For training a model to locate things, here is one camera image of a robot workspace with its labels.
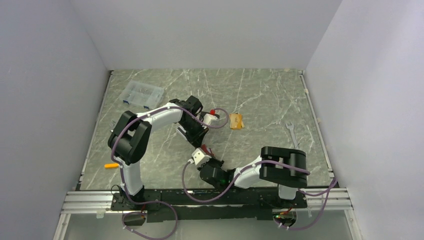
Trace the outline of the white magnetic stripe card stack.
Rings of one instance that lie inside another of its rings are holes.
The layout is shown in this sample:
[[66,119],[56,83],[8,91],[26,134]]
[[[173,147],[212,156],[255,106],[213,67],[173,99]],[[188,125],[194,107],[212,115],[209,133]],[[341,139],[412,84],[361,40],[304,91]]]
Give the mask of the white magnetic stripe card stack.
[[183,139],[186,141],[187,140],[187,136],[186,136],[186,131],[183,127],[179,126],[176,128],[177,133],[179,133]]

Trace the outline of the red leather wallet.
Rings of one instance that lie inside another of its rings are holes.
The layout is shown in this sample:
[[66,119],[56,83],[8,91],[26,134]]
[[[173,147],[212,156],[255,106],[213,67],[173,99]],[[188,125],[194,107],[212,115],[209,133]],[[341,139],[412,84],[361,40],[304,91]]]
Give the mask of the red leather wallet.
[[207,147],[205,144],[202,144],[200,148],[202,149],[202,151],[203,151],[206,155],[210,156],[211,158],[215,158],[215,155],[214,155],[214,153],[212,152],[211,148]]

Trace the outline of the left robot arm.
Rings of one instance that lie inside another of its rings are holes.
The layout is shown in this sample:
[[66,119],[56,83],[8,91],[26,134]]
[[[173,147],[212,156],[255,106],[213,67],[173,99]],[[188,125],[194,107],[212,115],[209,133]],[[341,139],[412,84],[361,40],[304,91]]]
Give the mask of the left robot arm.
[[178,124],[176,131],[197,149],[203,144],[208,126],[218,119],[214,110],[203,111],[202,103],[194,96],[187,100],[173,99],[144,113],[124,112],[107,142],[113,161],[120,167],[120,192],[126,194],[124,204],[131,210],[137,210],[144,203],[140,160],[146,153],[151,133],[167,125]]

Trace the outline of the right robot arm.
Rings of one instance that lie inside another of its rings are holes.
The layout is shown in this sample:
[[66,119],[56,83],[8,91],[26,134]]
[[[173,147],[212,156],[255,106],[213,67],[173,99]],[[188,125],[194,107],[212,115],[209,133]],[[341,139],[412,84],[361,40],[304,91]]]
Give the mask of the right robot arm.
[[308,185],[310,172],[306,157],[302,150],[264,146],[260,155],[249,164],[224,170],[222,160],[197,148],[191,154],[190,162],[199,171],[200,178],[219,191],[248,189],[260,180],[277,184],[276,203],[287,208],[295,201],[297,189]]

